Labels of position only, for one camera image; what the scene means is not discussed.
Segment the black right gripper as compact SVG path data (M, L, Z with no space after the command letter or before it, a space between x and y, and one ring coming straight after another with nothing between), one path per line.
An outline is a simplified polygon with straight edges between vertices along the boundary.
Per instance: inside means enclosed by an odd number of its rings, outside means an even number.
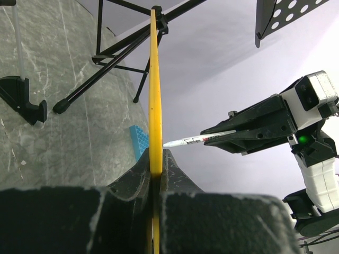
M287 103L281 95L273 95L200 134L235 130L235 133L212 138L205 146L216 147L230 153L251 153L286 143L295 134L296 127Z

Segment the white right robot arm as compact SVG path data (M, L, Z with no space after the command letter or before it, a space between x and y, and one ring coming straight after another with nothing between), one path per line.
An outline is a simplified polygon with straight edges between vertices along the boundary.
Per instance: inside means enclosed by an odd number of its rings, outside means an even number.
M275 94L202 131L205 145L249 155L288 143L301 170L305 189L284 198L303 236L316 236L338 224L335 141L323 131L335 115L335 101L303 106L293 95Z

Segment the yellow framed whiteboard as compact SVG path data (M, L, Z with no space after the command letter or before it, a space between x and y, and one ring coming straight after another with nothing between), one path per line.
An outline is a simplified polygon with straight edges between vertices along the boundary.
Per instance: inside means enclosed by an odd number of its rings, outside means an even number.
M160 253L160 226L158 211L159 181L163 171L162 98L158 61L156 11L150 16L149 69L149 161L153 188L154 253Z

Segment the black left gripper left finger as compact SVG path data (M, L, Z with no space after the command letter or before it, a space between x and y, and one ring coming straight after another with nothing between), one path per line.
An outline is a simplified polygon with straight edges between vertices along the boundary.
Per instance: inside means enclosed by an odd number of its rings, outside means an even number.
M107 186L1 189L1 253L151 253L149 152Z

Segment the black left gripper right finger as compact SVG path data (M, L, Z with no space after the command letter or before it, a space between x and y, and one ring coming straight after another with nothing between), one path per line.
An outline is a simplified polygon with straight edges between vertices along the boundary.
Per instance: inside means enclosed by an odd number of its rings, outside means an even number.
M202 191L163 151L161 253L298 253L283 203L256 194Z

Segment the white blue whiteboard marker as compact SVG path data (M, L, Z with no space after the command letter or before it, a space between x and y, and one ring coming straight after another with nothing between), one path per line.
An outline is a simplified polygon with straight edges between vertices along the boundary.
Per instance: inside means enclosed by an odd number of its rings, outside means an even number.
M190 144L195 144L195 143L200 143L200 142L206 142L212 138L232 134L235 132L236 132L235 130L230 130L230 131L217 132L217 133L212 133L212 134L203 134L203 135L198 135L194 137L183 138L183 139L167 142L163 144L163 148L172 148L172 147L185 146L185 145L190 145Z

